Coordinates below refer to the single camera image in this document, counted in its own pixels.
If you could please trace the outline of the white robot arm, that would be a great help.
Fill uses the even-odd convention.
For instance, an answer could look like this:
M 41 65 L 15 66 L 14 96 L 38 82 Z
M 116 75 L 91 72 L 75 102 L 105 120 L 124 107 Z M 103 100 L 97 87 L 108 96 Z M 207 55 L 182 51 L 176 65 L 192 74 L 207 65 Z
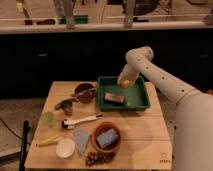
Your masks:
M 150 80 L 176 105 L 171 171 L 213 171 L 213 95 L 154 65 L 153 50 L 129 50 L 118 84 L 133 85 L 139 74 Z

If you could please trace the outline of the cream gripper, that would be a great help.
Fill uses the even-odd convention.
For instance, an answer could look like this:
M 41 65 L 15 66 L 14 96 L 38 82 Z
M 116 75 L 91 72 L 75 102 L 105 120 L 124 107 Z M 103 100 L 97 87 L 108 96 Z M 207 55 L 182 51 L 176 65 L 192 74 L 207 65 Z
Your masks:
M 126 74 L 126 73 L 121 73 L 118 77 L 117 83 L 120 84 L 121 80 L 129 80 L 130 81 L 130 86 L 132 86 L 135 83 L 135 78 L 133 75 Z

